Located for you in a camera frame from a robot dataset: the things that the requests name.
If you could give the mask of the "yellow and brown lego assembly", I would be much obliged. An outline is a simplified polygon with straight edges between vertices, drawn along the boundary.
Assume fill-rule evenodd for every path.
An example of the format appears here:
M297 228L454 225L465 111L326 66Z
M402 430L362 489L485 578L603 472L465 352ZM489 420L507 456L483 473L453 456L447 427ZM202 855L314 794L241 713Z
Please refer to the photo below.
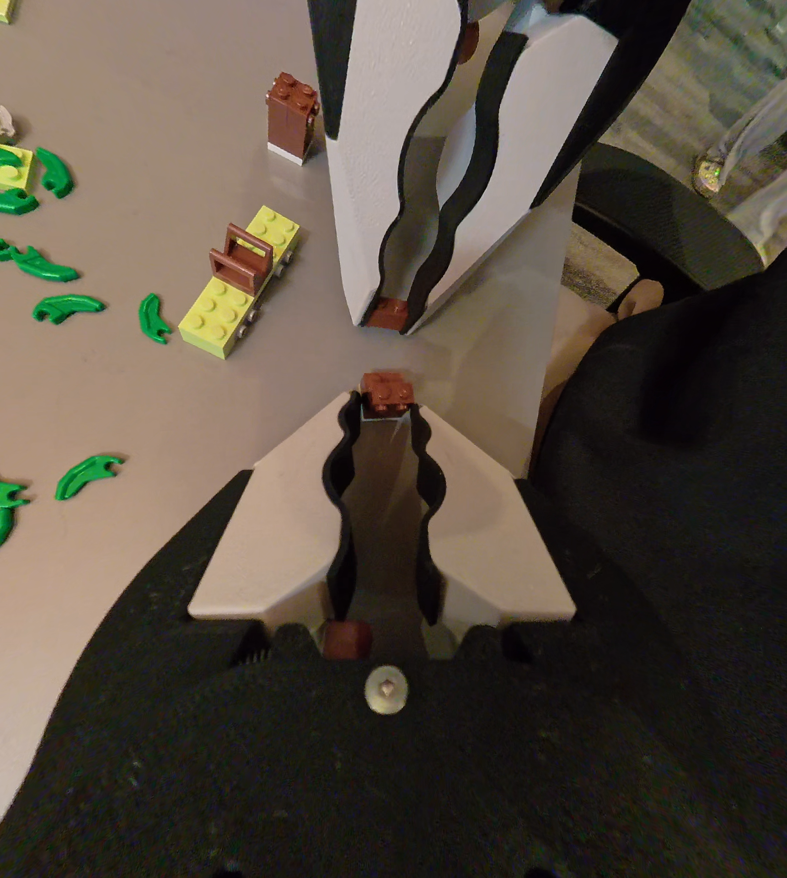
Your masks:
M178 326L185 342L219 359L228 357L235 343L253 324L268 284L283 274L300 242L299 223L266 205L241 228L262 237L274 248L274 268L266 276L258 295L249 296L212 273Z

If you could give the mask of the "small brown toy brick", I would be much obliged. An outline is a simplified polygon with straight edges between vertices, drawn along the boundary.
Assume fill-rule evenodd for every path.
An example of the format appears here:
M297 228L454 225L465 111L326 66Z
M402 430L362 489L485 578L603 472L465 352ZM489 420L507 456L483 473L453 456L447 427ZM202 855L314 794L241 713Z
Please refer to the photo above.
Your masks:
M408 324L408 301L394 298L379 298L371 313L364 320L364 326L383 328L401 332Z

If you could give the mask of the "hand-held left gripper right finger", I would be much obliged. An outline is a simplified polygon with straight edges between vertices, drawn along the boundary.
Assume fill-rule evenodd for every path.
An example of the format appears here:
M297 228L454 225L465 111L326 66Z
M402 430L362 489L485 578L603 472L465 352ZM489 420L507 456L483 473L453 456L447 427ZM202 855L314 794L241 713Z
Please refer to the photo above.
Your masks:
M431 658L474 627L570 621L576 607L511 473L427 406L412 406L415 586Z

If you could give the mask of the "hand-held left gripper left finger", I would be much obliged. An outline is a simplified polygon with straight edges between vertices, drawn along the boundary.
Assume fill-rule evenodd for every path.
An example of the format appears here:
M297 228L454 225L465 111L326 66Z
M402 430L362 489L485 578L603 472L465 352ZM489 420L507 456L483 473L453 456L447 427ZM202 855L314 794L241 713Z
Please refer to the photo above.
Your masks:
M198 584L196 619L253 619L269 633L344 620L355 546L343 493L355 475L361 395L341 393L256 462Z

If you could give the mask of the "brown toy clip piece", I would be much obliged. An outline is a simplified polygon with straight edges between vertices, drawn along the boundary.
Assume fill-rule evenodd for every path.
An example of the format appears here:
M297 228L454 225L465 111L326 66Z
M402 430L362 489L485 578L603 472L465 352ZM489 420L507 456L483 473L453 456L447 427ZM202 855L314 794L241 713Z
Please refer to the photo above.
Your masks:
M213 276L249 296L258 295L267 275L267 260L250 247L235 245L232 253L210 250Z
M225 254L236 269L266 277L274 268L274 248L253 233L230 223L226 230Z

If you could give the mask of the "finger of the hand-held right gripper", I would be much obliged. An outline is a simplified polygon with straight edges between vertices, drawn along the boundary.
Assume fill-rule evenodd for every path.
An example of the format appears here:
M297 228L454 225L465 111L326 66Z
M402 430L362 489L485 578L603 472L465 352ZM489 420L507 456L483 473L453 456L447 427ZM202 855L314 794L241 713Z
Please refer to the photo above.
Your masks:
M405 212L414 132L477 44L481 2L327 1L326 153L343 291L356 326L403 330L415 306L383 296Z
M599 15L512 12L436 174L433 247L412 280L413 333L531 211L619 36Z

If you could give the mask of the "black office chair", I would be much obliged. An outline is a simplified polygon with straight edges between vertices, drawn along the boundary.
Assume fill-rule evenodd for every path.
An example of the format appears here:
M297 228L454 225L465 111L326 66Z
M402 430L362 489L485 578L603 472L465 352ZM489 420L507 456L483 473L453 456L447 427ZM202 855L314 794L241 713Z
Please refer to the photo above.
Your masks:
M787 2L690 2L582 163L574 220L638 275L711 290L787 246Z

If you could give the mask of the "person's black clothing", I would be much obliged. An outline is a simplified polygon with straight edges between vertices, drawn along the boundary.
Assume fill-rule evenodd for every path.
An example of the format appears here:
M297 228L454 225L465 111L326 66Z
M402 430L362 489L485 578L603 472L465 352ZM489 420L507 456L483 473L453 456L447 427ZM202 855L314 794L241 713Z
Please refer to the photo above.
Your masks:
M603 331L532 476L636 587L652 723L787 876L787 248Z

